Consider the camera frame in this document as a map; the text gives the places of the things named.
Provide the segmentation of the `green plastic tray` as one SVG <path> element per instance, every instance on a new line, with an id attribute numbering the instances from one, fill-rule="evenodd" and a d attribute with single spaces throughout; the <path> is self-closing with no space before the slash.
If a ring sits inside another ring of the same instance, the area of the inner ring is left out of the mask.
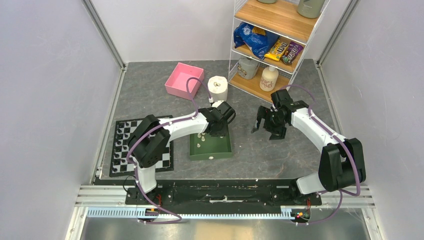
<path id="1" fill-rule="evenodd" d="M 233 157 L 230 133 L 224 137 L 214 137 L 207 133 L 189 136 L 189 159 L 191 161 L 229 159 Z"/>

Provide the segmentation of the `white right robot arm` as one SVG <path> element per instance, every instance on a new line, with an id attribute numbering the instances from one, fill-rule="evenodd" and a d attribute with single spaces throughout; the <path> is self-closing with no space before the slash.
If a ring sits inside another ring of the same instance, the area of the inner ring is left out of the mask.
<path id="1" fill-rule="evenodd" d="M 259 106 L 252 132 L 262 126 L 270 140 L 282 140 L 287 127 L 304 134 L 320 151 L 318 170 L 294 180 L 288 191 L 289 200 L 300 205 L 309 194 L 340 191 L 351 196 L 361 194 L 361 183 L 366 180 L 363 145 L 357 138 L 346 138 L 314 114 L 303 100 L 294 101 L 286 89 L 271 94 L 271 107 Z"/>

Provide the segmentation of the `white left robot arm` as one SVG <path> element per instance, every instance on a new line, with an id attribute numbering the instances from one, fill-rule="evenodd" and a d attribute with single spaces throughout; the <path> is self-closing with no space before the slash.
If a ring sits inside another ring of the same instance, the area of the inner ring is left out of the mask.
<path id="1" fill-rule="evenodd" d="M 133 164 L 135 183 L 139 188 L 137 197 L 147 205 L 156 200 L 155 165 L 170 142 L 202 133 L 224 137 L 235 116 L 236 111 L 226 101 L 215 102 L 210 107 L 199 108 L 180 117 L 147 115 L 127 139 L 126 160 Z"/>

